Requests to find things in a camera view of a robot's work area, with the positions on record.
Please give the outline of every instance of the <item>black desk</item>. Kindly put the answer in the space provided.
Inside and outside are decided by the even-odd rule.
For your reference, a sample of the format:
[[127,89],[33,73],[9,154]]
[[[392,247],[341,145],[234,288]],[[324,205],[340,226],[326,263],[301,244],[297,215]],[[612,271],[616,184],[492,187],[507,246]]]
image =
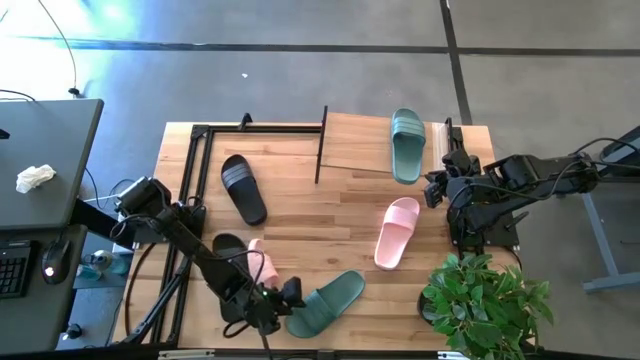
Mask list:
[[[11,135],[0,140],[0,241],[25,238],[39,245],[26,296],[0,299],[0,354],[55,348],[73,305],[75,270],[87,231],[108,238],[117,223],[77,199],[102,108],[99,99],[0,103],[0,128]],[[44,164],[56,176],[26,194],[17,193],[16,175]],[[42,250],[68,224],[70,274],[62,284],[47,285],[40,274]],[[118,243],[131,248],[128,238]]]
[[71,270],[60,284],[48,285],[40,273],[40,257],[46,244],[58,238],[59,230],[35,230],[20,233],[0,233],[0,241],[35,240],[36,256],[28,270],[29,284],[25,297],[0,300],[0,353],[37,352],[52,350],[58,337],[67,327],[73,305],[75,269],[87,235],[82,225],[70,226],[65,238],[72,244]]

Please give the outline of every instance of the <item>gray floor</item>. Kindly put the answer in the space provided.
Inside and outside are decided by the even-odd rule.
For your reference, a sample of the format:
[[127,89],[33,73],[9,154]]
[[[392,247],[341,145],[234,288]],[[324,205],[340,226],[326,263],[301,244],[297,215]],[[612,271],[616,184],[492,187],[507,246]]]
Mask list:
[[[37,3],[14,2],[0,35],[55,35]],[[51,1],[69,37],[249,44],[446,45],[437,0]],[[450,0],[458,43],[467,47],[634,48],[634,0]],[[68,54],[51,43],[0,37],[3,88],[39,99],[68,98]],[[76,50],[78,87],[106,106],[89,168],[101,195],[121,178],[151,175],[167,121],[319,121],[322,106],[388,115],[400,106],[425,119],[460,121],[448,55]],[[598,136],[639,124],[640,58],[461,57],[474,124],[489,125],[496,156],[559,156]],[[528,208],[519,225],[525,273],[549,279],[557,323],[553,350],[640,357],[640,290],[587,296],[603,276],[579,197]],[[638,271],[639,246],[621,267]],[[72,320],[104,343],[119,295],[78,296]],[[92,311],[100,304],[100,311]]]

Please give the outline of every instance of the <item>green plant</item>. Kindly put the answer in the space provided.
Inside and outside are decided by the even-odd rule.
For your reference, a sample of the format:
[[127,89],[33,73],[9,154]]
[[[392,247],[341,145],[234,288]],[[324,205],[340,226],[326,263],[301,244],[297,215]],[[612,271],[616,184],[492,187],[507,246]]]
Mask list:
[[545,304],[549,282],[524,280],[520,269],[487,268],[491,255],[449,254],[422,291],[423,316],[448,337],[447,345],[471,359],[524,359],[521,341],[535,338],[537,319],[553,324]]

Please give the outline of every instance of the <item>white tissue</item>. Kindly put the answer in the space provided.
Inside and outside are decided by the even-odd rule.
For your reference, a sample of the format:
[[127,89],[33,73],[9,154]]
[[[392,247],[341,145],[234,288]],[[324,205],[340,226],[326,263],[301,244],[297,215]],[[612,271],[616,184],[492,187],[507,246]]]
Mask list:
[[49,165],[42,165],[39,168],[29,166],[28,169],[18,174],[16,180],[16,191],[26,194],[29,190],[38,187],[45,181],[51,180],[56,174]]

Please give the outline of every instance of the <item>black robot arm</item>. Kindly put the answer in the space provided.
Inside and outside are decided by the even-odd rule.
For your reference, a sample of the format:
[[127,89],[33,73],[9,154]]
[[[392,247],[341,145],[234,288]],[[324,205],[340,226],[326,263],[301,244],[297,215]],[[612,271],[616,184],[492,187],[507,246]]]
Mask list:
[[424,191],[427,205],[435,208],[449,198],[447,222],[451,241],[460,252],[485,245],[516,246],[515,224],[524,215],[511,214],[553,195],[584,193],[598,183],[598,172],[586,154],[539,159],[512,155],[485,166],[464,148],[443,158],[445,170],[429,173]]
[[[181,203],[171,204],[171,193],[157,179],[139,179],[118,200],[116,210],[126,216],[120,223],[122,226],[133,219],[145,221],[185,258],[192,260],[200,268],[209,288],[222,302],[236,307],[236,312],[243,314],[244,320],[259,329],[261,335],[269,335],[280,329],[278,316],[291,315],[292,307],[305,306],[299,278],[288,280],[280,292],[263,287],[254,281],[246,269],[233,261],[234,257],[223,258],[204,246],[185,225],[193,215],[193,210]],[[165,291],[160,294],[158,302],[124,343],[137,343],[144,338],[159,309],[166,305],[180,282],[184,281],[182,274],[186,263],[183,261]]]

